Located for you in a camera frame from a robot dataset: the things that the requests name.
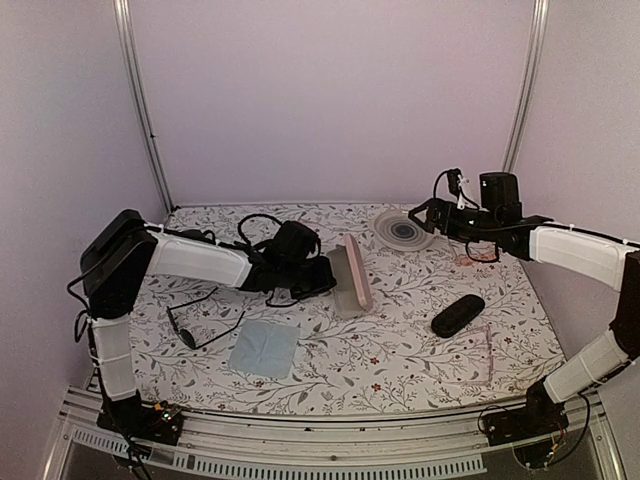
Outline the pink glasses case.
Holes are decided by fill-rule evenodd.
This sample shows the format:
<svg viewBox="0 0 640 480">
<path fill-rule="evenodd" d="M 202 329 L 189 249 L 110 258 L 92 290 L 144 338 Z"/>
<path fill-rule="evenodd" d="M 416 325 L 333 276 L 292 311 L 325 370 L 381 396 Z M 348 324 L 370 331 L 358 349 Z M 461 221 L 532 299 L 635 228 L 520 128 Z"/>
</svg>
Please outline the pink glasses case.
<svg viewBox="0 0 640 480">
<path fill-rule="evenodd" d="M 356 239 L 345 234 L 342 244 L 326 256 L 337 282 L 333 295 L 338 315 L 352 319 L 368 312 L 373 307 L 373 298 Z"/>
</svg>

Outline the orange lens sunglasses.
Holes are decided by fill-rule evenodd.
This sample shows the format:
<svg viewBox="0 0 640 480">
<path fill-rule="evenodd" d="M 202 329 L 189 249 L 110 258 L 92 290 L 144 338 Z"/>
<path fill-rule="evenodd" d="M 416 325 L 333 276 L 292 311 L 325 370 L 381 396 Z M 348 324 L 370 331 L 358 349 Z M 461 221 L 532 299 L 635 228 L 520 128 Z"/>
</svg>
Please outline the orange lens sunglasses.
<svg viewBox="0 0 640 480">
<path fill-rule="evenodd" d="M 458 266 L 493 264 L 500 260 L 499 250 L 493 244 L 461 243 L 453 240 L 448 240 L 447 243 Z"/>
</svg>

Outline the light blue cleaning cloth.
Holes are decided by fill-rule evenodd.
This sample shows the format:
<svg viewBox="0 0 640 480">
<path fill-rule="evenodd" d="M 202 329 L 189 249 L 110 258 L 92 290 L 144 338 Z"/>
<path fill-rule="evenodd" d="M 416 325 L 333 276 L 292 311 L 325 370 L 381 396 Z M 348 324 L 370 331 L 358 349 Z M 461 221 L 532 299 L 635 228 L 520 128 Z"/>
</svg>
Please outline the light blue cleaning cloth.
<svg viewBox="0 0 640 480">
<path fill-rule="evenodd" d="M 285 379 L 293 365 L 300 329 L 266 321 L 248 321 L 238 335 L 229 368 L 260 377 Z"/>
</svg>

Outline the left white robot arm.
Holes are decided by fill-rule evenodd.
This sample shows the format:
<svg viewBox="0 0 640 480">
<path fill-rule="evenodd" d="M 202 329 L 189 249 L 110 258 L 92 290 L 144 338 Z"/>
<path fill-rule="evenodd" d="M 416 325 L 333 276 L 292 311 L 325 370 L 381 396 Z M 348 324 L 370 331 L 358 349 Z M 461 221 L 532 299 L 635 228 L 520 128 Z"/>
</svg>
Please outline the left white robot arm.
<svg viewBox="0 0 640 480">
<path fill-rule="evenodd" d="M 282 221 L 275 236 L 258 243 L 245 233 L 234 242 L 209 230 L 168 229 L 126 209 L 98 235 L 80 258 L 80 274 L 67 293 L 83 306 L 101 392 L 111 419 L 128 434 L 148 426 L 133 376 L 129 319 L 148 277 L 173 276 L 212 282 L 242 292 L 288 291 L 292 302 L 336 287 L 319 236 L 297 221 Z"/>
</svg>

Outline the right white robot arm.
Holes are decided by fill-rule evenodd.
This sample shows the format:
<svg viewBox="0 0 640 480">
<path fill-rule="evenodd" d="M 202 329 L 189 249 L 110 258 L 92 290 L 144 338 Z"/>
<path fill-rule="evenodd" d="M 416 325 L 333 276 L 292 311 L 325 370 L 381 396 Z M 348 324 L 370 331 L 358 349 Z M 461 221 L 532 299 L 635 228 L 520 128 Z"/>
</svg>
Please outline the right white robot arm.
<svg viewBox="0 0 640 480">
<path fill-rule="evenodd" d="M 463 244 L 490 242 L 499 254 L 549 264 L 581 274 L 618 293 L 606 331 L 565 364 L 530 386 L 517 427 L 537 436 L 552 424 L 563 403 L 639 357 L 639 245 L 549 217 L 522 213 L 518 179 L 512 173 L 479 177 L 480 201 L 468 199 L 458 169 L 443 173 L 453 200 L 432 195 L 408 217 L 427 233 L 439 232 Z"/>
</svg>

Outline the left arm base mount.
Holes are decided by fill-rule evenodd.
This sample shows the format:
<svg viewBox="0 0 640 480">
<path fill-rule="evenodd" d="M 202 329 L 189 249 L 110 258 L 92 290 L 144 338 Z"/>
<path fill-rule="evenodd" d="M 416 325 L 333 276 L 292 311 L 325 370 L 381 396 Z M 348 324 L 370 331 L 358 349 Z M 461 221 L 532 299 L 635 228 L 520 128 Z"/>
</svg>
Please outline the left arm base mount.
<svg viewBox="0 0 640 480">
<path fill-rule="evenodd" d="M 179 405 L 167 401 L 147 405 L 136 393 L 133 397 L 118 401 L 105 397 L 96 425 L 119 433 L 125 439 L 177 446 L 183 423 Z"/>
</svg>

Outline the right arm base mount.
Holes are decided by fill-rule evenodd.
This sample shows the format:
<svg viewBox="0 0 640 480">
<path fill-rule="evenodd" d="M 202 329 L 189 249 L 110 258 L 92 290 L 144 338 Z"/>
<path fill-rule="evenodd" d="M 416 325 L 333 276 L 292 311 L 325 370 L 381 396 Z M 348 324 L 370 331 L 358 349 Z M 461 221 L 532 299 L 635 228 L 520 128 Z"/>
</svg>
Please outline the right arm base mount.
<svg viewBox="0 0 640 480">
<path fill-rule="evenodd" d="M 533 416 L 526 406 L 486 407 L 477 420 L 478 430 L 491 447 L 511 445 L 516 461 L 530 470 L 549 467 L 558 453 L 569 427 L 562 407 L 551 413 Z"/>
</svg>

